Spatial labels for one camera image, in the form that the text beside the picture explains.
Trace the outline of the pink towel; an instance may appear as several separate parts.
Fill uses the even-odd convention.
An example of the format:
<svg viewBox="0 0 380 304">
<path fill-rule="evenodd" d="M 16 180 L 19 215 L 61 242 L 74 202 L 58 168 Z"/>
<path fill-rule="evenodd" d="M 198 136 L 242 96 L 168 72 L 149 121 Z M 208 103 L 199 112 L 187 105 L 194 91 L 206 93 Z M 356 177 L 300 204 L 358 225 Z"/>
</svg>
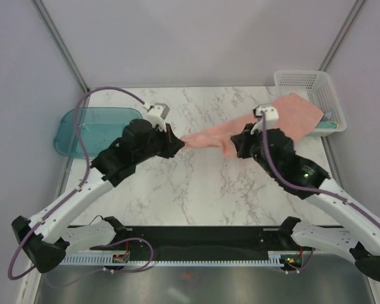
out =
<svg viewBox="0 0 380 304">
<path fill-rule="evenodd" d="M 294 142 L 311 133 L 324 116 L 318 107 L 295 93 L 277 98 L 272 104 L 279 114 L 274 128 L 283 131 Z M 235 157 L 236 148 L 231 142 L 231 136 L 240 134 L 246 124 L 257 122 L 254 114 L 249 113 L 201 132 L 186 135 L 181 140 L 186 149 L 220 148 L 224 156 Z"/>
</svg>

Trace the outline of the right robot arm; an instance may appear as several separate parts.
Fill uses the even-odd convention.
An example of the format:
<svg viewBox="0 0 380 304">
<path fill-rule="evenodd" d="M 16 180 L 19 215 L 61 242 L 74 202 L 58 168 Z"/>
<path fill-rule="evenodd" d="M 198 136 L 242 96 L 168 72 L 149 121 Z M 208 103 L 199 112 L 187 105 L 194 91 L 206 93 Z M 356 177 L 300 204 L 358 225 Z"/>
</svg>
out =
<svg viewBox="0 0 380 304">
<path fill-rule="evenodd" d="M 277 233 L 278 245 L 296 245 L 337 255 L 365 276 L 380 282 L 380 218 L 350 196 L 320 165 L 296 154 L 294 142 L 279 129 L 254 131 L 253 124 L 231 136 L 238 158 L 254 159 L 287 193 L 332 217 L 341 230 L 288 217 Z"/>
</svg>

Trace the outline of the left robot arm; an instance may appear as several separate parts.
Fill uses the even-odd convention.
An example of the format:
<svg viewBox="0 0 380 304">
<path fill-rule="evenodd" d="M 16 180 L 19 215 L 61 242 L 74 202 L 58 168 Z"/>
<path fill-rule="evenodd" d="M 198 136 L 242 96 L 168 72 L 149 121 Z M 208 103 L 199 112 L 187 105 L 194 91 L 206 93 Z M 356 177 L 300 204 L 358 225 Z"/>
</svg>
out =
<svg viewBox="0 0 380 304">
<path fill-rule="evenodd" d="M 43 274 L 57 267 L 66 256 L 82 250 L 122 248 L 126 235 L 115 217 L 80 227 L 71 227 L 71 223 L 97 199 L 135 174 L 138 164 L 154 156 L 172 158 L 184 145 L 170 125 L 160 130 L 145 119 L 131 121 L 121 137 L 89 162 L 87 172 L 74 189 L 30 218 L 14 219 L 11 226 L 19 249 Z"/>
</svg>

